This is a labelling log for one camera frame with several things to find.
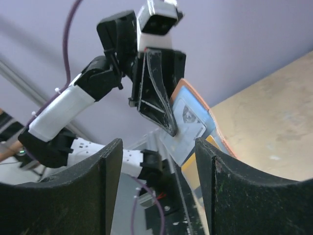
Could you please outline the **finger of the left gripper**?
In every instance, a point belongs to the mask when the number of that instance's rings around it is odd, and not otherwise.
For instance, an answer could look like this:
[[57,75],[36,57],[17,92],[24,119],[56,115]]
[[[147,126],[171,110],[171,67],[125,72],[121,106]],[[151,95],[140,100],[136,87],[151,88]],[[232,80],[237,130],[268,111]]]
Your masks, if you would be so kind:
[[175,66],[167,56],[162,50],[144,52],[137,110],[173,137],[178,131],[170,104]]

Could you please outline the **grey white credit card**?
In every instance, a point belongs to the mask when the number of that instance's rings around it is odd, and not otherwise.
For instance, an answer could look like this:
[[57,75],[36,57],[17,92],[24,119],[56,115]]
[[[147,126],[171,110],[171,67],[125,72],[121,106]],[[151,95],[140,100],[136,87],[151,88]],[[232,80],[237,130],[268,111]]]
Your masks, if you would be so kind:
[[195,145],[195,139],[201,137],[206,126],[206,110],[194,99],[178,98],[173,105],[177,122],[177,134],[172,137],[167,132],[160,132],[160,140],[177,165],[181,166]]

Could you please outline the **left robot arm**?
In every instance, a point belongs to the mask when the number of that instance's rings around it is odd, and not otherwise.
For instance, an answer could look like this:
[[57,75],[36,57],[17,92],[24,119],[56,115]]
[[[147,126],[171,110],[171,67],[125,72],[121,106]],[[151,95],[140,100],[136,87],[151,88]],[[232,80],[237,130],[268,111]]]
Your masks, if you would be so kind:
[[185,53],[172,49],[170,30],[183,18],[176,8],[123,11],[104,18],[97,33],[104,54],[94,58],[66,88],[34,116],[18,139],[44,166],[70,166],[101,149],[65,130],[83,110],[100,101],[121,80],[132,81],[129,105],[170,136],[178,132],[170,97],[184,76]]

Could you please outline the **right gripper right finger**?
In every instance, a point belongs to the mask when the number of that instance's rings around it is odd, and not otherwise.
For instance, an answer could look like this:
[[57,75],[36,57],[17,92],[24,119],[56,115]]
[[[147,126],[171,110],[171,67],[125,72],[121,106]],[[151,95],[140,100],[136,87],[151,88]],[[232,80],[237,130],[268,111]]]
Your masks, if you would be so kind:
[[310,235],[313,182],[255,169],[196,139],[195,156],[212,235]]

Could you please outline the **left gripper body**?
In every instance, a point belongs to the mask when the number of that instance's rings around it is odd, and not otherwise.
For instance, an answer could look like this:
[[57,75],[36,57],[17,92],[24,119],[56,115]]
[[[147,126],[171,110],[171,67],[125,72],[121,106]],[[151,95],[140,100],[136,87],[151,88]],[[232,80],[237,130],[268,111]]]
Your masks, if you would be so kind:
[[135,58],[132,95],[129,105],[136,107],[147,95],[153,102],[171,97],[184,78],[186,54],[179,50],[148,47]]

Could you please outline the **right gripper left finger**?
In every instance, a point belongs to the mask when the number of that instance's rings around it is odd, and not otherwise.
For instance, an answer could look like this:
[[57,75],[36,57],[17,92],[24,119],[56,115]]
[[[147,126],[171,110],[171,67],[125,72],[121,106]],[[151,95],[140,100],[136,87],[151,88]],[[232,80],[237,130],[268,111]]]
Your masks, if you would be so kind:
[[43,181],[0,186],[3,235],[108,235],[123,157],[114,139]]

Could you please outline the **pink leather card holder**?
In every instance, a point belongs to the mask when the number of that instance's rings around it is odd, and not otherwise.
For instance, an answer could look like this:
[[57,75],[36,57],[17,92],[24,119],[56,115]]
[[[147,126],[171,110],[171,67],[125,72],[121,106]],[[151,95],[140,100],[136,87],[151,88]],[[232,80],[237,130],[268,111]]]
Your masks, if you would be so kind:
[[174,116],[178,125],[175,137],[168,136],[167,150],[181,168],[193,195],[204,209],[200,180],[195,158],[195,139],[203,137],[222,152],[236,158],[217,125],[217,121],[199,93],[186,79],[178,82],[171,96]]

